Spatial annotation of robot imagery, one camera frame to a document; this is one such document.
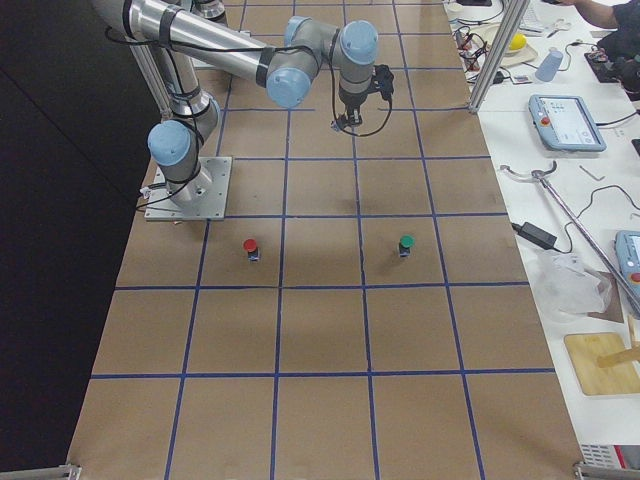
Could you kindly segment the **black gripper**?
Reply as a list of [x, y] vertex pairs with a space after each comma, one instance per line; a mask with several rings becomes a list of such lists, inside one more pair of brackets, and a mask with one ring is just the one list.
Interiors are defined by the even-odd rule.
[[372, 86], [367, 86], [361, 92], [351, 92], [339, 86], [338, 93], [341, 102], [345, 106], [345, 112], [337, 118], [338, 125], [361, 125], [363, 118], [360, 112], [361, 106], [366, 101], [368, 95], [372, 92]]

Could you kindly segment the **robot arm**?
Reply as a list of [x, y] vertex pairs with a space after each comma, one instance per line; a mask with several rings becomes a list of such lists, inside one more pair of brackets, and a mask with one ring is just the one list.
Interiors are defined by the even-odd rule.
[[211, 195], [215, 177], [200, 151], [219, 123], [220, 107], [201, 88], [195, 60], [254, 81], [284, 109], [299, 106], [327, 66], [332, 99], [344, 105], [331, 126], [347, 135], [361, 125], [369, 95], [392, 100], [393, 76], [375, 62], [378, 32], [365, 20], [339, 27], [293, 16], [284, 45], [274, 46], [230, 29], [219, 1], [195, 1], [189, 8], [179, 1], [95, 1], [92, 7], [106, 23], [105, 37], [131, 49], [160, 108], [169, 113], [148, 134], [164, 195], [137, 205], [141, 212], [197, 219]]

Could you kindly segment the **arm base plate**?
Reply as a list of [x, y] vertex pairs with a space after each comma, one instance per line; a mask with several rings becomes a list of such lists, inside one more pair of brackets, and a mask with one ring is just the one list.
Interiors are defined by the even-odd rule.
[[234, 158], [231, 156], [200, 157], [198, 175], [183, 189], [180, 185], [165, 181], [159, 166], [156, 167], [153, 184], [159, 188], [150, 190], [144, 208], [147, 221], [203, 221], [223, 220]]

